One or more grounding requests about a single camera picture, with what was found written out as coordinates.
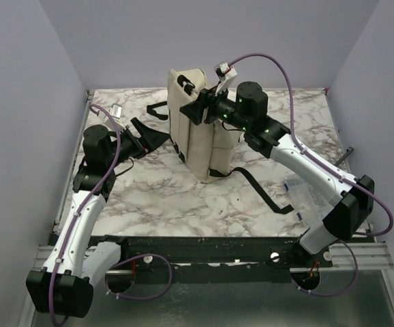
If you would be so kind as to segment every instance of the gray floor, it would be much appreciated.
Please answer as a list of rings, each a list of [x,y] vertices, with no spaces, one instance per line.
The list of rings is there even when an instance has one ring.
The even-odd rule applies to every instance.
[[[327,272],[318,290],[337,290],[351,280],[351,272]],[[134,295],[148,295],[161,286],[136,285]],[[35,327],[52,326],[38,314]],[[261,327],[261,326],[394,326],[394,313],[382,274],[362,272],[356,287],[336,298],[316,298],[291,284],[246,283],[173,285],[157,300],[136,302],[106,296],[99,284],[90,312],[70,319],[65,327]]]

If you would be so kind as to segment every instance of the black cable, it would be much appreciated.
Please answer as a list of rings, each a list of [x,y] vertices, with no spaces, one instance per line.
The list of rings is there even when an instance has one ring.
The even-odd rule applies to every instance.
[[[226,126],[224,126],[224,122],[222,121],[222,127],[226,130],[226,131],[241,131],[240,129],[236,129],[236,128],[226,128]]]
[[[115,177],[118,177],[118,176],[121,176],[121,175],[125,174],[126,172],[128,172],[129,170],[131,170],[134,167],[134,165],[135,165],[134,160],[132,158],[129,158],[129,160],[132,162],[132,165],[128,169],[116,174]]]

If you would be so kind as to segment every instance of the gray wall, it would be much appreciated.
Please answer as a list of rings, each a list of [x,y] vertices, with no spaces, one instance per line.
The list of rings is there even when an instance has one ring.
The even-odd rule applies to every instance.
[[[86,93],[37,0],[0,1],[0,327],[62,196]]]
[[[328,87],[378,0],[40,0],[87,88],[166,86],[170,68],[211,72],[267,52],[295,87]],[[286,87],[264,59],[241,78]],[[215,74],[210,74],[215,81]]]
[[[376,193],[394,213],[394,0],[377,5],[329,96],[342,142],[356,148],[353,170],[375,179]],[[373,217],[377,230],[386,227],[379,206]],[[394,230],[384,239],[394,260]]]

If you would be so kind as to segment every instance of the black strap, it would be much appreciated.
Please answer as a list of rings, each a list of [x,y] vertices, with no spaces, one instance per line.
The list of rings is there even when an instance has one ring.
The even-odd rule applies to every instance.
[[[151,116],[154,116],[161,121],[166,121],[168,119],[168,115],[167,114],[158,114],[155,110],[155,108],[163,107],[166,105],[167,105],[167,101],[158,102],[156,104],[149,104],[149,105],[147,105],[147,114],[150,114]]]
[[[213,177],[227,177],[230,176],[233,172],[240,172],[250,183],[250,185],[254,188],[256,192],[260,195],[260,197],[265,201],[265,203],[271,208],[275,213],[280,213],[282,215],[286,215],[294,210],[294,208],[289,204],[283,208],[280,208],[270,196],[266,193],[266,191],[259,185],[258,181],[253,177],[250,172],[242,167],[233,168],[227,175],[222,174],[218,170],[209,169],[209,175]]]

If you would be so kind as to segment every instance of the white marble surface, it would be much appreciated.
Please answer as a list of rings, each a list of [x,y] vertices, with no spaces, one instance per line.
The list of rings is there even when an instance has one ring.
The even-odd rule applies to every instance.
[[[147,104],[164,101],[166,94],[166,89],[100,90],[95,92],[93,102],[104,107],[122,105],[124,125],[131,125],[130,119],[138,117],[149,127],[168,131],[167,121],[145,112]],[[267,94],[268,114],[289,125],[288,92],[267,90]],[[334,162],[342,150],[324,91],[295,91],[294,105],[297,136]],[[90,113],[87,126],[102,121]],[[82,154],[80,148],[76,167]],[[122,164],[116,172],[129,165]],[[283,180],[292,172],[251,150],[242,137],[231,166],[246,167],[280,206],[290,203]],[[61,225],[68,213],[71,193],[67,195]],[[211,184],[199,183],[177,157],[171,141],[167,141],[154,153],[135,161],[134,168],[117,179],[93,235],[298,236],[304,231],[294,213],[275,214],[239,173]]]

